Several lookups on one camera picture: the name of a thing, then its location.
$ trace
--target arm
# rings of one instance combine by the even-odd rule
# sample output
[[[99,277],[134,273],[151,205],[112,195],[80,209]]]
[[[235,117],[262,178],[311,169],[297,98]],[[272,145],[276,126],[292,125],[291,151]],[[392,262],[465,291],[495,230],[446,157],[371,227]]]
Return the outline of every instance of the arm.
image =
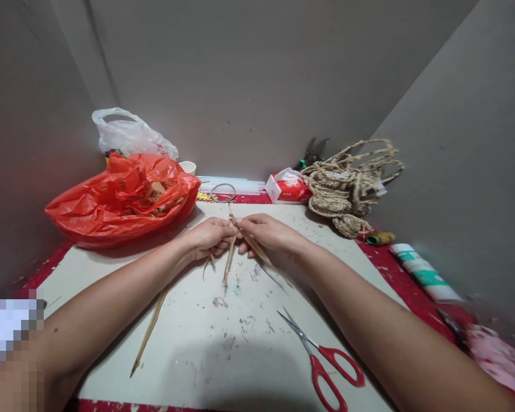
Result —
[[[353,349],[403,411],[515,411],[515,401],[456,346],[326,249],[267,215],[237,226],[294,256]],[[244,253],[246,245],[239,251]]]
[[[5,362],[0,410],[62,410],[87,369],[149,302],[188,263],[221,254],[235,233],[228,221],[208,219],[68,301],[33,342],[14,351],[17,359]]]

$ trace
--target white cylinder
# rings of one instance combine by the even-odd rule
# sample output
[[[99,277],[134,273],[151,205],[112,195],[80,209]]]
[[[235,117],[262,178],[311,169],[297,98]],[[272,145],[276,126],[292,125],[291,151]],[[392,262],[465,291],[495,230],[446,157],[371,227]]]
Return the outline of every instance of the white cylinder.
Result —
[[[435,302],[463,302],[463,299],[439,275],[433,266],[422,258],[412,246],[406,243],[398,243],[391,246],[389,250],[401,262],[402,267],[416,279]]]
[[[194,164],[193,162],[189,162],[189,161],[185,161],[185,162],[181,162],[179,164],[179,166],[181,166],[181,168],[183,169],[183,171],[185,173],[189,173],[190,175],[196,175],[196,164]]]

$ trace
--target white cup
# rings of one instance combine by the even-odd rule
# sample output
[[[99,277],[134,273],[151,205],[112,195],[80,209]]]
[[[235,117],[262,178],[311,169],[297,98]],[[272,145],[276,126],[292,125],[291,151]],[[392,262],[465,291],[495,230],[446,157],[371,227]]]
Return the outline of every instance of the white cup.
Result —
[[[181,166],[185,173],[189,173],[193,176],[196,174],[196,164],[194,164],[193,162],[181,162],[179,166]]]

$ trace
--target hand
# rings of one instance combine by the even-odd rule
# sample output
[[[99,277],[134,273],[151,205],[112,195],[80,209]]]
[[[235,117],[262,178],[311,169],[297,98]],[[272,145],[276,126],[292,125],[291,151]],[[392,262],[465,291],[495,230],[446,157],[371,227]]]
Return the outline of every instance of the hand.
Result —
[[[193,260],[202,259],[212,252],[221,255],[229,247],[229,242],[238,230],[229,225],[228,220],[210,217],[190,230],[182,239],[191,245]]]
[[[264,213],[236,219],[236,225],[250,234],[258,243],[273,251],[293,253],[299,245],[307,241],[299,232]],[[238,233],[237,237],[242,238],[242,234]],[[239,247],[240,254],[248,250],[249,257],[256,255],[246,243],[242,243]]]

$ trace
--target twine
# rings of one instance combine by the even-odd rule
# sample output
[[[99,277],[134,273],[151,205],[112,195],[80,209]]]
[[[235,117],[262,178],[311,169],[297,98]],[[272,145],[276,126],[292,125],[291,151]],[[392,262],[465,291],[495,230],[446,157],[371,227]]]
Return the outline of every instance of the twine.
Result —
[[[217,199],[217,195],[214,193],[214,190],[217,189],[219,186],[230,186],[233,191],[235,192],[231,197],[229,197],[228,199],[225,199],[225,200],[218,200]],[[212,200],[216,203],[229,203],[231,200],[233,200],[236,196],[236,189],[235,187],[230,184],[230,183],[220,183],[219,185],[216,185],[213,187],[212,190],[210,190],[210,197],[212,198]]]
[[[353,156],[350,152],[368,143],[383,142],[385,148]],[[398,150],[390,140],[361,140],[326,161],[318,161],[301,171],[307,186],[313,193],[309,209],[318,215],[332,219],[334,226],[349,239],[365,235],[372,226],[364,220],[371,206],[385,194],[383,185],[398,177],[405,168],[400,160],[393,159]],[[353,163],[365,157],[382,154],[358,166]],[[398,165],[393,174],[383,177],[385,166]]]

